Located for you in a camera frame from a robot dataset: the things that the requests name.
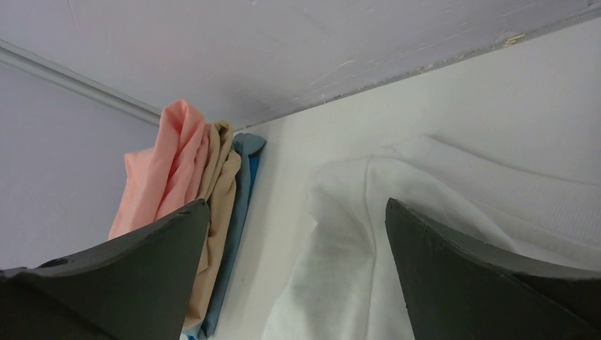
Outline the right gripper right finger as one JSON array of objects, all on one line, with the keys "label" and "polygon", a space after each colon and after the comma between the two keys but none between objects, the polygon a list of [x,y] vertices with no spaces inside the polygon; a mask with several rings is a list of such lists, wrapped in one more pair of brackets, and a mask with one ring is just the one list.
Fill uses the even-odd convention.
[{"label": "right gripper right finger", "polygon": [[386,231],[416,339],[599,339],[600,273],[482,242],[390,199]]}]

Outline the white t shirt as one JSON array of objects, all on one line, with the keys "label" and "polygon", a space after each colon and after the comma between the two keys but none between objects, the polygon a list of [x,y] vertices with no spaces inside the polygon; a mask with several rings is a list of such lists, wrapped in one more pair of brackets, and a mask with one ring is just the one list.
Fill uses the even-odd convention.
[{"label": "white t shirt", "polygon": [[385,227],[391,198],[516,254],[600,268],[599,185],[512,168],[417,136],[315,174],[316,225],[264,339],[413,338]]}]

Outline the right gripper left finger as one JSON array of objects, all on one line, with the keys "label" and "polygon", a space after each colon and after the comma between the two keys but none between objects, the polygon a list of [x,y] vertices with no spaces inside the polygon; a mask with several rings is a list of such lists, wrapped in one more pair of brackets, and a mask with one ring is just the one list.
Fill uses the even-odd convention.
[{"label": "right gripper left finger", "polygon": [[178,339],[210,210],[162,219],[36,268],[1,272],[2,339]]}]

